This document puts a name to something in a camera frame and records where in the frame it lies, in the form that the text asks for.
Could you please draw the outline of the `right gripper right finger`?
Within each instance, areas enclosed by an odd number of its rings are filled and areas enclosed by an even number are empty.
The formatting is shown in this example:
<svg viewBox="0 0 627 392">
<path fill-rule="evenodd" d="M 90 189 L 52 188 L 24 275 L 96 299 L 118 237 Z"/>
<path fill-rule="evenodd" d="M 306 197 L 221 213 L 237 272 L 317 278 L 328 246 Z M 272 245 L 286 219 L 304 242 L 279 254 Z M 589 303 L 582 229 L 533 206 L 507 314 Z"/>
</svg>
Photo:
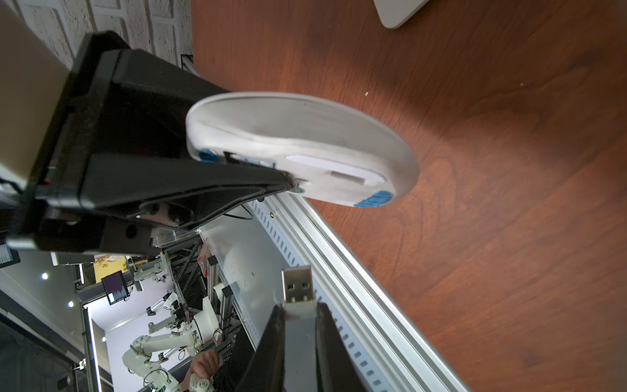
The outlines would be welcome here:
<svg viewBox="0 0 627 392">
<path fill-rule="evenodd" d="M 315 325 L 318 391 L 366 391 L 325 303 L 318 302 Z"/>
</svg>

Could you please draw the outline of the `white wireless mouse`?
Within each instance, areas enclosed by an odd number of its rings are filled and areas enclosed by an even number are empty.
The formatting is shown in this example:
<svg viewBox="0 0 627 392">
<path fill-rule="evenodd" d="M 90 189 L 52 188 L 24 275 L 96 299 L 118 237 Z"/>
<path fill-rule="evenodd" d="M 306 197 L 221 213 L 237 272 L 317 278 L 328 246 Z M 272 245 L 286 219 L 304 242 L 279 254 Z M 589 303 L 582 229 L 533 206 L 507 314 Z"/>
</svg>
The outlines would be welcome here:
<svg viewBox="0 0 627 392">
<path fill-rule="evenodd" d="M 185 119 L 189 155 L 287 172 L 294 193 L 348 207 L 381 207 L 408 194 L 420 170 L 408 143 L 382 122 L 314 96 L 210 96 Z"/>
</svg>

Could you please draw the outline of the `silver usb mouse receiver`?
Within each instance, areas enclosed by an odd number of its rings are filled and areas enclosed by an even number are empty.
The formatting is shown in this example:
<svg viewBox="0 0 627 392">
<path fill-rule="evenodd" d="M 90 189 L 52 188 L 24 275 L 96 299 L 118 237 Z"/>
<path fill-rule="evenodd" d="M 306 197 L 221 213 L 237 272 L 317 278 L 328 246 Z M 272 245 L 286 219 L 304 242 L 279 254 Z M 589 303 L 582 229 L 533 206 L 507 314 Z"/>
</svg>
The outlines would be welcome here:
<svg viewBox="0 0 627 392">
<path fill-rule="evenodd" d="M 287 391 L 318 390 L 316 366 L 316 310 L 311 268 L 282 271 L 286 312 L 285 378 Z"/>
</svg>

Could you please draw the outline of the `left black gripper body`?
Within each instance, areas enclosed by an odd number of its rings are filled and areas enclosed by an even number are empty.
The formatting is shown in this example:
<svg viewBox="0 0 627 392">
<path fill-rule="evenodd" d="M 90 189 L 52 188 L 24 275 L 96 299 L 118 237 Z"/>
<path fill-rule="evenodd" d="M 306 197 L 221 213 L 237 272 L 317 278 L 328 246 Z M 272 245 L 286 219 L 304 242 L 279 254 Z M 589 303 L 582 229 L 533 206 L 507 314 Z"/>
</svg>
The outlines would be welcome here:
<svg viewBox="0 0 627 392">
<path fill-rule="evenodd" d="M 90 34 L 83 40 L 11 223 L 7 237 L 11 248 L 78 254 L 156 253 L 153 222 L 101 215 L 80 206 L 80 189 L 90 162 L 83 161 L 83 108 L 91 80 L 91 73 L 83 70 L 83 53 L 117 49 L 132 48 L 113 32 Z"/>
</svg>

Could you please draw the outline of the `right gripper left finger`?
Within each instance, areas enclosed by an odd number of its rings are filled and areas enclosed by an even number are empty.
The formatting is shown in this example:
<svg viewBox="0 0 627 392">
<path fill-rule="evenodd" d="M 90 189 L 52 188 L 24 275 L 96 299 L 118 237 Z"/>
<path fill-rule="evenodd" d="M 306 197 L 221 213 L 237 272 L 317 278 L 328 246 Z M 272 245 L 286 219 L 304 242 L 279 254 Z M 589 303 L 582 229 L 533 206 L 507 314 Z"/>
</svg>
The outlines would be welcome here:
<svg viewBox="0 0 627 392">
<path fill-rule="evenodd" d="M 237 392 L 284 391 L 285 336 L 286 312 L 281 305 L 276 305 Z"/>
</svg>

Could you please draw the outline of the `silver laptop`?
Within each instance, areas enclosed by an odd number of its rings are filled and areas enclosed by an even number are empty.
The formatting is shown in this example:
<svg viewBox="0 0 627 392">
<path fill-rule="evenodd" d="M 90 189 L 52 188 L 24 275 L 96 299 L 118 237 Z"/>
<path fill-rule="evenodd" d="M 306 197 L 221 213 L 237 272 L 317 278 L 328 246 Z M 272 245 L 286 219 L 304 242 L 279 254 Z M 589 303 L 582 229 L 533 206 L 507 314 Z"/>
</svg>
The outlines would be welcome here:
<svg viewBox="0 0 627 392">
<path fill-rule="evenodd" d="M 386 29 L 398 29 L 429 0 L 374 0 L 377 15 Z"/>
</svg>

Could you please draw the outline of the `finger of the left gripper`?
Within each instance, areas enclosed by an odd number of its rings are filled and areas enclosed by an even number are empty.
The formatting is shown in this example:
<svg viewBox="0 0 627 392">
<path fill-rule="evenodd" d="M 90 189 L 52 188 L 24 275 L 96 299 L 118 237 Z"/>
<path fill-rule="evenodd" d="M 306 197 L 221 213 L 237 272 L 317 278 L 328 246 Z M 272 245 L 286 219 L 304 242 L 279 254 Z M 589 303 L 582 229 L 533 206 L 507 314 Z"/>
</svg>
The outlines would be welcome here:
<svg viewBox="0 0 627 392">
<path fill-rule="evenodd" d="M 285 171 L 192 159 L 93 155 L 80 189 L 85 211 L 145 220 L 157 204 L 181 210 L 175 225 L 192 229 L 249 201 L 294 189 Z"/>
<path fill-rule="evenodd" d="M 185 118 L 203 98 L 225 88 L 142 50 L 83 53 L 83 161 L 96 155 L 190 159 Z"/>
</svg>

